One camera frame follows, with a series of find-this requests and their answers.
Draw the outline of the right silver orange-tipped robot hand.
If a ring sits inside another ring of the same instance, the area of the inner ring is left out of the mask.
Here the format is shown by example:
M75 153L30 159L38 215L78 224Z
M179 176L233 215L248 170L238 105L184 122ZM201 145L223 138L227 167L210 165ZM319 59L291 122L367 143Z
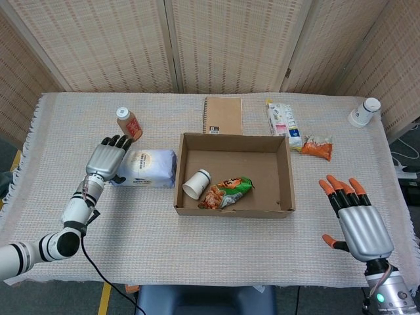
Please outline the right silver orange-tipped robot hand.
M338 241L323 234L323 241L333 249L349 252L363 263L389 258L394 245L364 187L355 178L350 178L346 184L332 175L319 180L318 184L326 194L345 238Z

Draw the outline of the left silver black-fingered robot hand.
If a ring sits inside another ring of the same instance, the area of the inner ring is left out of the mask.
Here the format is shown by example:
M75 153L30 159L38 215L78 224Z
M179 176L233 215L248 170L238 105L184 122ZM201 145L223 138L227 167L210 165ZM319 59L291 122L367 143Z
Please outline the left silver black-fingered robot hand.
M104 138L90 157L86 173L88 175L96 174L102 177L105 182L112 181L117 184L125 182L126 178L118 175L117 172L132 142L132 138L126 135Z

